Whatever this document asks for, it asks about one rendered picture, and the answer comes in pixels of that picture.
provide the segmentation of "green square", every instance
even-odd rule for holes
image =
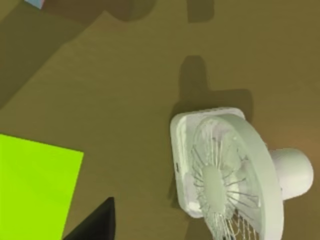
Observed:
[[[61,240],[84,154],[0,134],[0,240]]]

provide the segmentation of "brown surface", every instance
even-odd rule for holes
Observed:
[[[84,2],[0,2],[0,131],[85,152],[65,234],[114,196],[118,240],[210,240],[177,207],[169,122],[234,106],[310,157],[283,239],[317,239],[319,1]]]

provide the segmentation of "fan center cap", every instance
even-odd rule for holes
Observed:
[[[204,195],[212,211],[224,214],[227,204],[227,193],[221,171],[214,165],[202,168]]]

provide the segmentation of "bright green paper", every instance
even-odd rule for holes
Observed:
[[[84,154],[0,134],[0,240],[61,240]]]

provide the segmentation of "desk fan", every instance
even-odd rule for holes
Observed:
[[[314,179],[301,151],[268,151],[231,107],[178,114],[170,135],[179,205],[204,218],[214,240],[282,238],[284,200],[306,193]]]

